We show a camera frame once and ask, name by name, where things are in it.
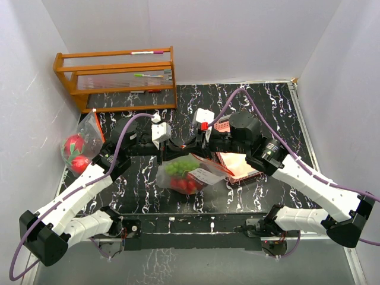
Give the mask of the wooden shelf rack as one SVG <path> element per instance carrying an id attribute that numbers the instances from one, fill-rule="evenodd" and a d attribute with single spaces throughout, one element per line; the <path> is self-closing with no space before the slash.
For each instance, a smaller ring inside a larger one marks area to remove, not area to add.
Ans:
<path id="1" fill-rule="evenodd" d="M 130 54 L 149 50 L 162 50 L 164 54 Z M 172 81 L 166 81 L 164 78 L 134 76 L 134 74 L 164 75 L 164 69 L 172 70 Z M 96 94 L 152 94 L 170 91 L 173 96 L 171 103 L 98 107 L 99 112 L 176 109 L 178 106 L 173 47 L 57 53 L 53 62 L 53 71 L 81 113 L 92 110 L 88 103 L 90 97 Z"/>

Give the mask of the green yellow toothbrush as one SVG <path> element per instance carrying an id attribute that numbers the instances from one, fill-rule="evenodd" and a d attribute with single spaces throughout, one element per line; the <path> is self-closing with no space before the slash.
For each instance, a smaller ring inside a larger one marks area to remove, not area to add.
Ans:
<path id="1" fill-rule="evenodd" d="M 135 77 L 147 77 L 147 78 L 164 78 L 164 75 L 154 74 L 134 74 Z"/>

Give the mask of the red green dragon fruit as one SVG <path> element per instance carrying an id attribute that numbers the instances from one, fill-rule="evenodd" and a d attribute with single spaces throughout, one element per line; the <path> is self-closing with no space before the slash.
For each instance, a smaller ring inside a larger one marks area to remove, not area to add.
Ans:
<path id="1" fill-rule="evenodd" d="M 84 138 L 79 134 L 69 136 L 61 146 L 61 156 L 64 162 L 71 166 L 74 157 L 83 155 L 85 143 Z"/>

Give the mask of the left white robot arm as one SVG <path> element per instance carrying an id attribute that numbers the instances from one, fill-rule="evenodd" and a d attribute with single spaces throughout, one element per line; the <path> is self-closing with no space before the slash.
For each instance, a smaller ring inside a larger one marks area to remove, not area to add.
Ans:
<path id="1" fill-rule="evenodd" d="M 111 186 L 131 166 L 131 157 L 154 156 L 158 163 L 184 156 L 171 139 L 171 127 L 159 116 L 150 116 L 151 130 L 138 131 L 140 115 L 119 120 L 111 137 L 85 171 L 64 192 L 36 212 L 19 218 L 20 246 L 25 246 L 43 265 L 57 263 L 73 245 L 98 234 L 119 235 L 119 214 L 108 207 L 78 218 L 98 193 Z"/>

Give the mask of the pink perforated plastic basket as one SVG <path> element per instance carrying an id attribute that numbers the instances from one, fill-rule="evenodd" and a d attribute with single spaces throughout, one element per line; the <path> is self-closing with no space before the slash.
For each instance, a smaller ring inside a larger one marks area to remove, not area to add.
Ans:
<path id="1" fill-rule="evenodd" d="M 229 117 L 230 115 L 222 116 L 213 128 L 219 132 L 230 132 Z M 232 175 L 228 178 L 230 183 L 238 183 L 260 175 L 259 171 L 247 164 L 245 154 L 216 153 L 216 155 L 220 160 L 220 164 L 232 172 Z"/>

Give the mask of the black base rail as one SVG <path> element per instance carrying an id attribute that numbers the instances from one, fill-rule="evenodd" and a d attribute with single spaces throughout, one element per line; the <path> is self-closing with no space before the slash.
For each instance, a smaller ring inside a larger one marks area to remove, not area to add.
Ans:
<path id="1" fill-rule="evenodd" d="M 263 214 L 245 213 L 170 213 L 125 214 L 122 225 L 110 237 L 98 235 L 101 245 L 119 245 L 121 251 L 145 249 L 233 248 L 272 252 L 287 250 L 287 242 L 297 239 L 293 230 L 282 234 L 255 233 L 254 225 Z"/>

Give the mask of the clear orange zip bag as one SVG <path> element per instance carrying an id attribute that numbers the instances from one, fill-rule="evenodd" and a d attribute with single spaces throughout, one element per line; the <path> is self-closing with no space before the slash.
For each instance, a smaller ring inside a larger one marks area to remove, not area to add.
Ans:
<path id="1" fill-rule="evenodd" d="M 103 143 L 105 142 L 103 131 L 101 129 L 100 122 L 97 118 L 97 109 L 94 108 L 91 110 L 91 112 L 86 114 L 84 119 L 78 124 L 76 131 L 70 136 L 75 135 L 75 134 L 79 134 L 84 138 L 85 149 L 84 149 L 83 155 L 88 157 L 92 161 L 92 159 L 95 158 L 99 154 L 103 146 Z M 80 175 L 80 174 L 74 173 L 71 170 L 71 166 L 69 166 L 68 164 L 66 164 L 66 167 L 74 175 Z"/>

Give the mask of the green grape cluster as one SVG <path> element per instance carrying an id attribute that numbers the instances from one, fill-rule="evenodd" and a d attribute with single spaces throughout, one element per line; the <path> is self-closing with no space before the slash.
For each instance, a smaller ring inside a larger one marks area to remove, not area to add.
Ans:
<path id="1" fill-rule="evenodd" d="M 198 167 L 197 162 L 180 160 L 169 163 L 165 167 L 165 171 L 168 175 L 183 176 L 186 172 L 191 172 Z"/>

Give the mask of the pink white marker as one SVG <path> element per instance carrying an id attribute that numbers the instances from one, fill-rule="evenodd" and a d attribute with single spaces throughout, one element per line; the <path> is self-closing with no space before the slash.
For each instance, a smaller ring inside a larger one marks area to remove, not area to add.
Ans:
<path id="1" fill-rule="evenodd" d="M 140 52 L 131 52 L 131 55 L 161 55 L 164 54 L 162 50 L 149 50 L 149 51 L 140 51 Z"/>

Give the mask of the red strawberry bunch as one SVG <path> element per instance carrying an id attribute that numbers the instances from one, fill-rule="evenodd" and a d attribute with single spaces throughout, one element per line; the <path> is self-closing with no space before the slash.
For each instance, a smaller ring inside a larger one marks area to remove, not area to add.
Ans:
<path id="1" fill-rule="evenodd" d="M 192 179 L 176 179 L 170 181 L 170 189 L 175 190 L 184 195 L 193 195 L 205 188 L 204 185 Z"/>

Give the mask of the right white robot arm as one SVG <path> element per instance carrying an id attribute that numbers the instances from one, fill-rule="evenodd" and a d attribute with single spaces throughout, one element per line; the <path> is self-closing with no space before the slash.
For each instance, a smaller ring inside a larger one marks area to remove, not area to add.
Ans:
<path id="1" fill-rule="evenodd" d="M 207 158 L 212 153 L 245 154 L 255 170 L 282 181 L 319 205 L 318 209 L 297 209 L 274 205 L 264 219 L 248 230 L 277 236 L 300 230 L 326 235 L 346 248 L 355 248 L 371 214 L 375 200 L 368 195 L 338 189 L 336 184 L 293 158 L 279 140 L 261 133 L 261 124 L 249 112 L 229 117 L 229 132 L 212 127 L 214 113 L 199 108 L 193 124 L 196 136 L 186 144 L 189 152 Z"/>

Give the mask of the red apple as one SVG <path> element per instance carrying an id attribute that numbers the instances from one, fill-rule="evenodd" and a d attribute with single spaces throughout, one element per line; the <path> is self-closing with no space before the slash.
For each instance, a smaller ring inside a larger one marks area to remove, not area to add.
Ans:
<path id="1" fill-rule="evenodd" d="M 82 174 L 90 163 L 91 160 L 88 157 L 83 155 L 76 156 L 71 162 L 71 170 L 74 173 Z"/>

